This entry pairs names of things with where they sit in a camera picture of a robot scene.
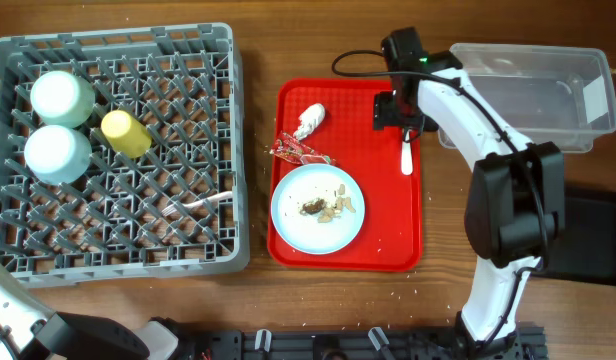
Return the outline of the white plastic spoon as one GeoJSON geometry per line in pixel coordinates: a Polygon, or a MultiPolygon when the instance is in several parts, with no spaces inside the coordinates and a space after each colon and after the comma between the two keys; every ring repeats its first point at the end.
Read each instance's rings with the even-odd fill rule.
{"type": "Polygon", "coordinates": [[[401,172],[403,175],[410,176],[413,173],[412,150],[410,144],[410,129],[405,129],[401,145],[401,172]]]}

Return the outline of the white napkin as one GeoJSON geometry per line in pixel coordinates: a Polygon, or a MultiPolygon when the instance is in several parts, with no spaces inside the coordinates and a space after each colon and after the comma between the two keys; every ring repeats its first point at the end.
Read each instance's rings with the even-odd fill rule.
{"type": "Polygon", "coordinates": [[[321,103],[310,105],[299,116],[300,125],[293,133],[297,140],[303,140],[312,134],[322,123],[326,115],[326,109],[321,103]]]}

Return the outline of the red snack wrapper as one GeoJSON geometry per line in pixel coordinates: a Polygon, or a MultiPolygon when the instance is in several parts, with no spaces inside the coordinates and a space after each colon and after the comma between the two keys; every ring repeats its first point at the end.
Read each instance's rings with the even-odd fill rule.
{"type": "Polygon", "coordinates": [[[269,153],[294,165],[336,164],[334,158],[314,150],[286,132],[279,134],[269,153]]]}

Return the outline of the food scraps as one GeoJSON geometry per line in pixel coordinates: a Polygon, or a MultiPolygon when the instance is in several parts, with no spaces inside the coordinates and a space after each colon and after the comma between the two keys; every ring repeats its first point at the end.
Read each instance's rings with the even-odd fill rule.
{"type": "Polygon", "coordinates": [[[300,215],[315,217],[318,223],[330,223],[340,218],[345,211],[352,214],[357,212],[344,184],[337,188],[319,189],[316,195],[299,207],[300,215]]]}

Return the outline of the light blue plate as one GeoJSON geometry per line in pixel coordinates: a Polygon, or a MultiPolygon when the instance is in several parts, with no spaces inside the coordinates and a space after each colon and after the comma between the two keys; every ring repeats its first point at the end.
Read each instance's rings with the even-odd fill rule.
{"type": "Polygon", "coordinates": [[[365,199],[357,182],[345,171],[327,164],[300,166],[277,184],[270,205],[273,226],[291,248],[310,255],[335,253],[350,245],[365,220],[365,199]],[[345,211],[330,223],[318,223],[312,216],[299,214],[301,203],[321,189],[344,184],[352,197],[355,214],[345,211]]]}

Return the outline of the white plastic fork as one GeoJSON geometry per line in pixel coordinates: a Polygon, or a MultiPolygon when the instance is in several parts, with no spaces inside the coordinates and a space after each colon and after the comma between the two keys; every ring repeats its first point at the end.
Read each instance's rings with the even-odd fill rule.
{"type": "Polygon", "coordinates": [[[180,203],[180,202],[174,202],[170,205],[168,205],[167,207],[165,207],[162,211],[161,211],[161,215],[164,217],[170,216],[176,212],[179,212],[181,209],[186,209],[186,210],[191,210],[191,209],[195,209],[201,206],[205,206],[205,205],[212,205],[214,203],[219,203],[221,201],[224,200],[229,200],[233,198],[233,192],[232,191],[224,191],[224,192],[220,192],[208,197],[205,197],[201,200],[197,200],[191,203],[180,203]]]}

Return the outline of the yellow plastic cup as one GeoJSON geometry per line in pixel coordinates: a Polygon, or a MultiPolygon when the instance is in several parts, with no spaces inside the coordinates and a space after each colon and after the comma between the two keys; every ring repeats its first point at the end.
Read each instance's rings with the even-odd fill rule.
{"type": "Polygon", "coordinates": [[[146,127],[123,110],[107,113],[101,121],[101,131],[114,151],[129,158],[141,157],[152,145],[146,127]]]}

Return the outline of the mint green bowl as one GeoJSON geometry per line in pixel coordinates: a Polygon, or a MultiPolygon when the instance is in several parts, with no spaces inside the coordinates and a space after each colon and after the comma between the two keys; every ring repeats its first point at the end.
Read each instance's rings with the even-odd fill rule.
{"type": "Polygon", "coordinates": [[[45,125],[77,128],[91,116],[96,95],[83,78],[64,71],[50,71],[34,82],[30,99],[33,110],[45,125]]]}

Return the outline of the light blue bowl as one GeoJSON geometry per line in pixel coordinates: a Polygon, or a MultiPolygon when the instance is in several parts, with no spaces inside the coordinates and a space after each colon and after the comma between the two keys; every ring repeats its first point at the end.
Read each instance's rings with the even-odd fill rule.
{"type": "Polygon", "coordinates": [[[91,154],[84,134],[59,125],[39,128],[24,147],[27,166],[39,181],[49,185],[76,181],[90,166],[91,154]]]}

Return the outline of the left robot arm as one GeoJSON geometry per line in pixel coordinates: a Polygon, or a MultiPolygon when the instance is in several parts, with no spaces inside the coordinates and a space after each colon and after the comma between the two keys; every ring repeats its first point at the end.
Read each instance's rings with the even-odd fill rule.
{"type": "Polygon", "coordinates": [[[183,341],[163,319],[137,330],[46,306],[0,264],[0,359],[176,359],[183,341]]]}

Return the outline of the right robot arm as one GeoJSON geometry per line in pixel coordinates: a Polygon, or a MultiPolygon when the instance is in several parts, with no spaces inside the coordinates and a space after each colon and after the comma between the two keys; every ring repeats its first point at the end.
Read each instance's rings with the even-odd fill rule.
{"type": "Polygon", "coordinates": [[[508,344],[528,277],[546,267],[564,231],[563,155],[512,128],[452,53],[380,54],[392,89],[375,98],[374,127],[441,129],[472,172],[464,227],[477,266],[457,327],[473,354],[493,352],[508,344]]]}

